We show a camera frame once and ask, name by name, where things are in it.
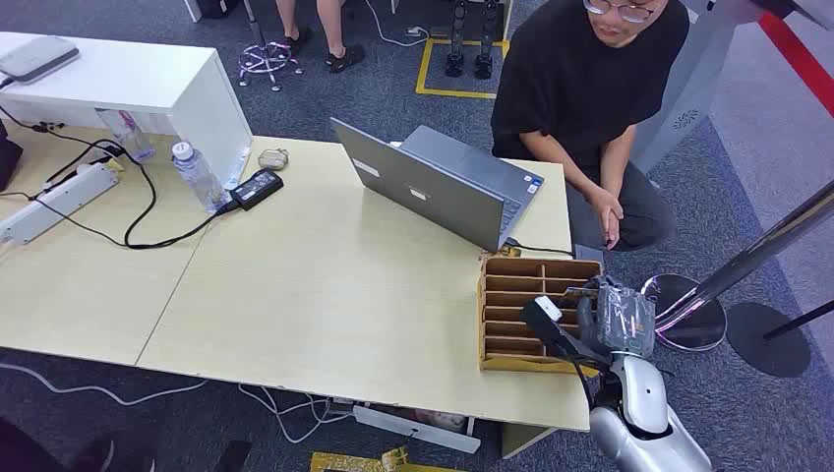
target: laptop keyboard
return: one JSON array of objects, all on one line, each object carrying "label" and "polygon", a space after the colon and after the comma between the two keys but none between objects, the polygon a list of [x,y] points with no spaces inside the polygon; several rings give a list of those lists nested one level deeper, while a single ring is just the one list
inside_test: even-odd
[{"label": "laptop keyboard", "polygon": [[504,200],[504,214],[501,215],[501,233],[504,234],[509,223],[515,218],[515,214],[521,208],[521,204],[512,200]]}]

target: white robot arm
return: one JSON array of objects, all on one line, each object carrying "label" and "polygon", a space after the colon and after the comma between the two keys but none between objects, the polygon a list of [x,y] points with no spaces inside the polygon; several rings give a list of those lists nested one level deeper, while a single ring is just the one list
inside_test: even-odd
[{"label": "white robot arm", "polygon": [[[611,290],[621,289],[609,285],[607,290],[607,295],[611,295]],[[626,297],[641,297],[629,289],[625,291],[625,294],[620,292],[615,295],[618,304]],[[601,305],[606,303],[603,298],[611,299],[610,296],[600,297],[598,303]],[[637,300],[636,306],[644,303],[644,300]],[[604,345],[599,337],[589,335],[597,331],[598,326],[591,315],[590,305],[585,297],[584,303],[580,302],[577,307],[581,337],[586,342],[579,341],[557,325],[561,312],[547,297],[530,302],[522,311],[521,318],[542,339],[549,352],[563,353],[561,357],[576,366],[588,396],[594,442],[617,463],[622,472],[712,472],[709,457],[669,407],[660,372],[639,355],[651,352],[651,345],[646,346],[646,343],[653,345],[653,310],[650,316],[642,318],[651,320],[649,326],[641,321],[640,329],[623,329],[619,335],[625,344],[614,342],[609,337],[609,344],[616,344],[612,346]],[[624,310],[625,305],[628,303],[607,311],[598,307],[597,313],[613,314],[619,317],[614,320],[617,325],[629,326],[629,323],[634,323],[634,318],[631,318],[633,310]],[[623,333],[634,334],[638,331],[631,338],[622,337]],[[601,388],[593,399],[578,364],[601,372]]]},{"label": "white robot arm", "polygon": [[622,385],[622,406],[591,410],[591,437],[623,472],[711,472],[712,463],[666,402],[660,372],[628,354],[611,366]]}]

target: dark pants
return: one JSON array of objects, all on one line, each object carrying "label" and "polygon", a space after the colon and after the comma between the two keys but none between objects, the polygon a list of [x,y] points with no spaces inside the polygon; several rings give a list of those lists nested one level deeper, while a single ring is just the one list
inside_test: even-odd
[{"label": "dark pants", "polygon": [[[600,183],[599,165],[580,165],[579,168],[597,185]],[[573,244],[601,249],[605,236],[597,212],[585,197],[570,184],[567,188],[567,213],[570,218],[570,237]],[[625,167],[620,205],[624,218],[620,221],[620,242],[614,251],[636,251],[655,245],[675,232],[672,208],[657,193],[646,176],[629,163]]]},{"label": "dark pants", "polygon": [[0,418],[0,470],[67,472],[46,449],[3,418]]}]

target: chrome stand base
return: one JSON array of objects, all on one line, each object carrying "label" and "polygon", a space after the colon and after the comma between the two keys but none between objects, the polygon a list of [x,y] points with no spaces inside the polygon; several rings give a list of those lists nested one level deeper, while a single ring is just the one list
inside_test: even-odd
[{"label": "chrome stand base", "polygon": [[296,74],[304,74],[298,61],[290,56],[289,48],[277,42],[270,42],[265,45],[253,44],[240,53],[238,59],[240,87],[249,84],[247,74],[267,74],[272,82],[272,91],[281,91],[281,85],[275,80],[275,72],[280,71],[287,64],[295,66]]},{"label": "chrome stand base", "polygon": [[774,377],[799,377],[810,365],[810,346],[799,329],[769,341],[764,333],[791,321],[786,315],[758,303],[741,303],[730,309],[727,340],[739,356],[759,371]]},{"label": "chrome stand base", "polygon": [[[646,280],[640,292],[655,302],[655,311],[661,314],[697,285],[698,282],[689,277],[664,273]],[[658,318],[656,322],[660,325],[663,319]],[[721,344],[726,332],[727,315],[718,300],[713,300],[698,308],[693,316],[658,332],[657,340],[673,349],[703,352]]]}]

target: white cable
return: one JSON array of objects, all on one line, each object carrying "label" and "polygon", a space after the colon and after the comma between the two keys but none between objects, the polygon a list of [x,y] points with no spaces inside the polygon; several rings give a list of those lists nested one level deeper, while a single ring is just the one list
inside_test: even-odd
[{"label": "white cable", "polygon": [[[281,433],[284,435],[284,438],[288,442],[293,443],[293,444],[300,443],[303,440],[305,440],[306,438],[309,438],[310,435],[312,433],[314,433],[319,428],[319,426],[321,426],[321,425],[324,425],[324,424],[327,424],[327,423],[335,423],[336,421],[340,421],[340,420],[343,420],[347,417],[353,416],[352,413],[348,413],[348,414],[338,416],[336,418],[330,418],[329,420],[324,419],[328,414],[330,414],[330,400],[329,400],[329,398],[328,399],[323,399],[323,400],[314,400],[313,397],[309,393],[305,393],[305,395],[307,395],[307,398],[310,401],[306,401],[304,403],[300,403],[298,405],[291,406],[291,407],[289,407],[285,410],[278,411],[278,405],[275,403],[275,399],[272,398],[272,395],[269,394],[269,390],[267,390],[266,387],[262,386],[261,390],[264,392],[264,395],[266,395],[267,398],[269,399],[269,403],[271,404],[271,406],[269,404],[267,404],[259,396],[255,395],[251,391],[246,390],[241,383],[237,384],[237,389],[242,391],[243,393],[246,393],[247,396],[250,396],[250,397],[255,398],[256,400],[258,400],[258,402],[261,403],[267,410],[269,410],[270,413],[275,415],[275,418],[278,420],[278,427],[280,427]],[[326,404],[325,414],[323,415],[322,418],[320,418],[319,414],[316,412],[316,404],[317,403],[325,403]],[[305,408],[305,407],[308,407],[308,406],[313,411],[313,416],[316,418],[316,425],[314,425],[313,428],[311,428],[310,431],[308,431],[301,438],[299,438],[297,440],[290,438],[289,433],[287,433],[287,430],[284,427],[284,423],[281,420],[281,415],[289,413],[290,411],[294,411],[294,410],[297,410],[299,408]]]},{"label": "white cable", "polygon": [[368,8],[370,8],[371,13],[374,14],[374,21],[377,22],[377,31],[380,32],[380,37],[383,39],[383,41],[390,42],[391,44],[396,44],[397,46],[411,47],[411,46],[416,46],[417,44],[422,44],[422,43],[426,42],[426,40],[429,38],[429,32],[428,31],[426,31],[425,29],[422,29],[420,27],[413,27],[416,30],[425,34],[426,37],[424,37],[423,39],[414,41],[414,42],[399,42],[399,41],[395,41],[393,39],[388,39],[383,34],[383,27],[380,26],[380,17],[377,16],[377,11],[374,9],[374,6],[371,5],[371,0],[365,0],[365,3],[368,4]]},{"label": "white cable", "polygon": [[[261,403],[261,404],[262,404],[262,405],[263,405],[263,406],[264,406],[267,410],[269,410],[269,412],[270,412],[270,413],[272,413],[273,415],[275,414],[275,408],[272,408],[271,406],[267,405],[267,403],[266,403],[265,401],[263,401],[263,400],[262,400],[259,396],[255,395],[255,394],[254,394],[254,393],[252,393],[251,391],[245,390],[245,389],[243,388],[243,386],[242,386],[240,383],[239,383],[239,384],[237,384],[237,389],[238,389],[238,390],[240,390],[240,391],[242,391],[243,393],[246,393],[248,396],[250,396],[250,397],[252,397],[252,398],[255,398],[255,399],[256,399],[256,400],[258,400],[258,401],[259,401],[259,402],[260,402],[260,403]],[[327,402],[328,402],[327,400],[315,400],[315,401],[314,401],[314,403],[327,403]],[[308,402],[305,402],[305,403],[301,403],[300,405],[291,406],[291,407],[287,408],[286,410],[281,410],[281,411],[278,411],[278,412],[277,412],[277,414],[279,414],[279,415],[283,415],[283,414],[289,413],[290,411],[295,411],[295,410],[297,410],[297,409],[299,409],[299,408],[305,408],[305,407],[308,407],[308,406],[310,406],[310,402],[309,402],[309,401],[308,401]]]},{"label": "white cable", "polygon": [[180,393],[180,392],[183,392],[183,391],[194,390],[194,389],[200,388],[201,386],[203,386],[203,385],[205,385],[209,382],[209,381],[202,381],[200,383],[195,383],[194,385],[191,385],[191,386],[184,386],[182,388],[174,388],[174,389],[171,389],[171,390],[166,390],[166,391],[161,391],[159,393],[154,393],[154,394],[151,394],[151,395],[148,395],[148,396],[143,396],[142,398],[139,398],[138,400],[125,401],[125,400],[119,398],[118,395],[116,395],[112,391],[108,390],[107,388],[101,387],[101,386],[87,385],[87,386],[75,386],[75,387],[72,387],[72,388],[58,388],[55,385],[53,385],[52,383],[50,383],[47,379],[45,379],[41,374],[33,371],[32,369],[27,369],[26,367],[15,366],[13,364],[0,363],[0,369],[8,369],[10,371],[18,371],[18,372],[23,372],[25,374],[29,374],[30,376],[38,379],[42,384],[44,384],[46,386],[46,388],[49,388],[49,390],[51,390],[53,393],[75,393],[75,392],[78,392],[78,391],[88,391],[88,390],[100,391],[101,393],[104,393],[105,395],[114,399],[117,403],[119,403],[120,405],[123,405],[123,406],[133,406],[133,405],[142,403],[143,401],[151,400],[151,399],[158,398],[158,397],[161,397],[161,396],[164,396],[164,395],[169,395],[171,393]]}]

